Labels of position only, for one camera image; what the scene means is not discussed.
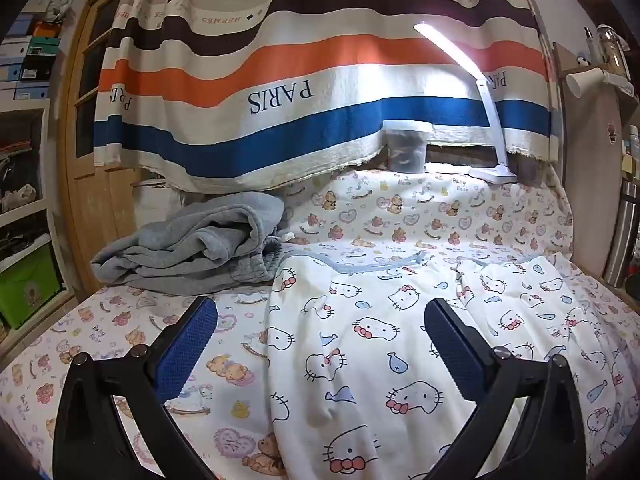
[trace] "wooden door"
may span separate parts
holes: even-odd
[[[116,165],[94,167],[98,79],[119,1],[89,0],[76,31],[77,47],[66,74],[60,184],[65,188],[61,191],[67,237],[87,294],[101,286],[90,270],[91,259],[109,242],[135,231],[131,184],[140,180],[140,170]]]

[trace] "blue stripe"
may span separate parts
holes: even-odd
[[[500,101],[496,105],[505,128],[549,136],[550,115],[546,108],[517,100]],[[489,126],[480,101],[451,97],[391,97],[305,116],[217,144],[183,144],[176,141],[171,132],[125,123],[121,116],[110,116],[107,121],[96,121],[94,146],[120,143],[126,150],[157,153],[164,160],[184,167],[191,176],[234,178],[366,137],[377,132],[386,119]]]

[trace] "striped curtain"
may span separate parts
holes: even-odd
[[[419,22],[488,75],[508,150],[549,160],[557,139],[527,0],[121,0],[95,163],[222,193],[363,162],[386,119],[433,123],[433,144],[492,146],[475,80]]]

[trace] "lamp head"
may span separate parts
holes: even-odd
[[[456,63],[469,72],[478,81],[486,81],[486,76],[471,61],[471,58],[462,52],[452,41],[445,38],[439,30],[427,25],[426,23],[418,23],[414,25],[414,29],[420,32],[425,38],[431,40],[437,47],[450,56]]]

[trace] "brown stripe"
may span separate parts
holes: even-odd
[[[298,14],[325,14],[341,9],[372,9],[383,16],[400,14],[426,14],[448,16],[470,27],[480,27],[488,19],[503,16],[523,27],[537,28],[529,9],[513,7],[506,0],[480,0],[475,7],[464,7],[452,0],[272,0],[265,18],[279,10]],[[256,37],[262,20],[252,28],[218,36],[205,36],[191,30],[187,20],[180,16],[166,16],[162,27],[147,30],[140,27],[137,18],[129,18],[124,29],[114,28],[108,46],[119,47],[122,38],[131,37],[141,50],[155,50],[165,40],[179,40],[187,44],[198,56],[231,54]]]

